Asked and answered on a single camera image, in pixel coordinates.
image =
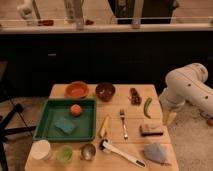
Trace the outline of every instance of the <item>banana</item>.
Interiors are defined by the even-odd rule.
[[[104,121],[102,123],[101,129],[100,129],[100,132],[99,132],[99,136],[102,139],[107,135],[107,132],[108,132],[108,122],[109,122],[109,115],[107,115],[104,118]]]

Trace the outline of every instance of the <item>green tray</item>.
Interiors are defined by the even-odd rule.
[[[83,112],[74,117],[70,106],[79,104]],[[63,117],[76,125],[71,134],[65,134],[55,126]],[[49,141],[89,141],[95,138],[96,100],[95,99],[48,99],[42,109],[40,120],[33,135],[34,140]]]

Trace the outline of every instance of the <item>wall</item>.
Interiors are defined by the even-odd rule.
[[[152,83],[201,62],[213,83],[213,32],[138,32],[0,35],[3,82],[12,96],[46,96],[54,83]]]

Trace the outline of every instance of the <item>wooden table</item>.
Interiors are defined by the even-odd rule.
[[[67,84],[55,84],[52,88],[50,98],[64,98],[64,92]],[[87,97],[96,98],[95,87],[96,85],[88,85],[89,94]],[[110,115],[108,139],[111,143],[129,153],[130,155],[145,161],[150,171],[178,171],[178,165],[175,153],[171,144],[168,130],[164,127],[163,136],[149,136],[141,137],[139,126],[142,123],[162,123],[162,110],[158,101],[158,96],[153,85],[115,85],[116,93],[110,102],[101,102],[97,99],[97,112],[96,112],[96,138],[91,142],[96,146],[96,156],[92,161],[84,161],[80,158],[80,148],[87,142],[66,142],[66,143],[51,143],[53,155],[47,161],[34,160],[29,154],[25,170],[27,171],[137,171],[143,170],[142,168],[128,162],[121,156],[111,153],[106,154],[99,150],[98,146],[101,139],[98,136],[101,124],[106,115]],[[138,90],[142,97],[142,104],[140,106],[133,106],[130,103],[130,88],[134,87]],[[152,119],[148,119],[143,114],[143,105],[148,97],[152,97],[152,103],[149,107],[149,114]],[[119,110],[124,108],[126,116],[126,125],[128,131],[128,140],[123,138],[122,122],[119,118]],[[144,158],[143,148],[145,145],[159,142],[166,146],[168,153],[169,166],[162,166]],[[69,144],[73,148],[72,162],[62,165],[56,160],[55,153],[58,148],[64,144]]]

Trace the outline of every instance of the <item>blue sponge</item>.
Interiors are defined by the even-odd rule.
[[[62,130],[65,134],[71,134],[76,127],[72,121],[66,118],[60,118],[57,122],[55,122],[55,126]]]

